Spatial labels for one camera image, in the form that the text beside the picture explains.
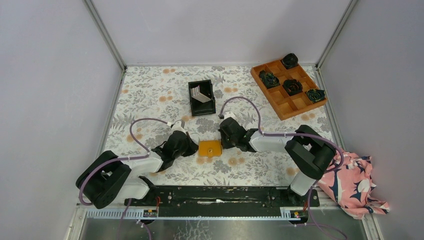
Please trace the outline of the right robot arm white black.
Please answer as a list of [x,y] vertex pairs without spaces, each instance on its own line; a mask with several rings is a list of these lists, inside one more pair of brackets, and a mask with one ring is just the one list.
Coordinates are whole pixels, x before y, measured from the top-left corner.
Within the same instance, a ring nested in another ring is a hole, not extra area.
[[219,125],[223,149],[238,148],[242,152],[286,153],[299,168],[287,191],[287,201],[301,205],[314,183],[322,178],[336,155],[336,146],[321,137],[308,125],[294,133],[265,133],[258,128],[246,130],[233,117],[220,116]]

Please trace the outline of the yellow leather card holder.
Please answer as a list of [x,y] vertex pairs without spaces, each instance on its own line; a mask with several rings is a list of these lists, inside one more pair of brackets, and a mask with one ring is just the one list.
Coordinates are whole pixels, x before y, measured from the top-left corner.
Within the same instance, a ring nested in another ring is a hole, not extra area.
[[202,140],[198,144],[198,155],[200,157],[220,157],[222,150],[220,140]]

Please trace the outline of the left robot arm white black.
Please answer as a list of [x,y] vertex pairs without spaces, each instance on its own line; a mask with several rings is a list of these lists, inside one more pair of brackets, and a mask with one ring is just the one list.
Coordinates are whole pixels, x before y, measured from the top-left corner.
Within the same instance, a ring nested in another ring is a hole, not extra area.
[[148,206],[154,202],[155,192],[142,175],[162,172],[179,157],[192,156],[198,149],[187,132],[175,130],[145,155],[118,157],[111,150],[104,151],[75,182],[80,203],[103,209],[115,200],[137,199]]

